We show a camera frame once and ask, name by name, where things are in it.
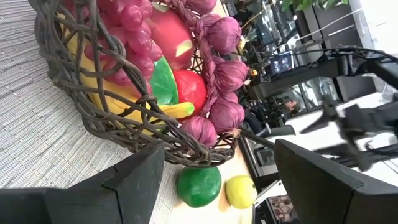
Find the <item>green lime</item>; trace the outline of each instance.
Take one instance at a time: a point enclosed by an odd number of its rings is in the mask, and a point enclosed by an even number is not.
[[[177,182],[178,196],[190,207],[208,205],[221,190],[221,174],[217,167],[185,167]]]

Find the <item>woven placemat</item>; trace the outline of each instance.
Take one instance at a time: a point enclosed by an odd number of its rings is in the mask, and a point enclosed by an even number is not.
[[[88,133],[72,100],[47,77],[26,0],[0,1],[0,187],[67,188],[126,158]],[[165,164],[151,223],[167,223],[175,175]]]

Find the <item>yellow banana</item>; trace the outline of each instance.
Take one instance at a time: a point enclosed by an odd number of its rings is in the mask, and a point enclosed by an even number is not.
[[[64,33],[64,36],[67,36],[69,34],[69,30],[66,30]],[[88,44],[88,40],[84,39],[83,41],[83,48]],[[74,35],[72,39],[69,41],[67,44],[68,50],[75,54],[77,53],[77,35]],[[89,60],[84,54],[82,55],[81,58],[81,64],[83,68],[89,70],[89,71],[95,71],[95,67],[93,65],[93,62]],[[98,88],[96,78],[90,78],[84,76],[84,74],[81,74],[81,79],[83,83],[91,88]],[[130,94],[130,91],[126,87],[118,86],[116,84],[107,82],[104,80],[103,82],[104,89],[117,93],[127,99],[129,99],[132,102],[136,102],[137,98],[133,97]],[[89,93],[89,97],[92,100],[92,102],[100,109],[103,110],[100,96],[97,93]],[[106,102],[108,104],[110,112],[114,114],[120,114],[122,113],[125,109],[129,108],[129,106],[119,100],[116,100],[110,96],[105,96]],[[186,103],[179,103],[176,105],[159,105],[159,107],[162,109],[162,111],[169,117],[171,118],[184,118],[187,116],[190,116],[193,111],[195,110],[194,105],[192,103],[186,102]],[[125,118],[135,120],[142,122],[141,120],[141,112],[138,110],[135,110],[131,114],[127,115]],[[148,131],[144,131],[145,134],[152,134]]]

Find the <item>woven basket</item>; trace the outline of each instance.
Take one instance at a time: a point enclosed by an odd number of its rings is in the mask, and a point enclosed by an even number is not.
[[[234,156],[236,142],[232,136],[223,134],[218,137],[215,146],[208,149],[200,144],[196,139],[184,133],[178,128],[178,122],[168,116],[159,108],[157,99],[148,94],[146,85],[141,72],[137,67],[126,60],[126,50],[120,40],[109,35],[105,25],[100,21],[98,11],[93,3],[96,0],[75,0],[76,11],[82,11],[84,6],[90,9],[90,16],[76,21],[72,14],[63,7],[61,0],[29,0],[30,5],[37,11],[35,23],[35,35],[40,45],[40,55],[45,58],[49,64],[49,77],[54,85],[65,90],[75,103],[75,107],[82,115],[85,128],[93,135],[109,139],[122,147],[126,147],[131,152],[138,152],[150,142],[161,139],[165,142],[167,162],[173,164],[183,164],[185,166],[208,167],[218,166]],[[62,19],[57,13],[65,15]],[[97,26],[88,27],[87,21],[98,21]],[[64,36],[68,29],[70,35]],[[76,35],[78,39],[86,38],[88,40],[98,40],[98,37],[104,37],[111,50],[98,47],[93,44],[96,51],[102,51],[110,55],[118,62],[118,68],[123,67],[134,86],[141,92],[136,102],[132,102],[117,93],[106,91],[103,88],[103,77],[109,75],[106,72],[88,72],[80,66],[75,59],[80,58],[83,53],[81,42],[78,43],[77,55],[72,55],[66,48],[66,44]],[[200,73],[201,58],[195,52],[193,65],[191,67],[197,73]],[[82,84],[82,73],[86,76],[96,77],[98,88],[90,88]],[[98,93],[103,100],[104,110],[99,109],[88,97],[88,93]],[[113,114],[107,109],[105,96],[122,101],[130,106],[121,114]],[[133,121],[125,118],[133,111],[141,112],[143,122]],[[153,133],[148,135],[143,133],[147,131]]]

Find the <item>fake grapes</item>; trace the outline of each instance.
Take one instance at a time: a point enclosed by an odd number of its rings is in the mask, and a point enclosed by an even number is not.
[[[149,83],[155,70],[154,62],[163,56],[160,47],[150,38],[151,31],[145,22],[152,15],[152,4],[148,0],[97,0],[97,4],[99,15],[108,32],[125,45],[127,59],[141,71]],[[104,40],[100,39],[98,43],[104,48],[109,47]],[[88,59],[94,60],[91,44],[86,46],[84,52]],[[99,60],[104,62],[104,70],[109,70],[116,64],[101,52]],[[106,77],[106,80],[119,86],[132,85],[123,69]]]

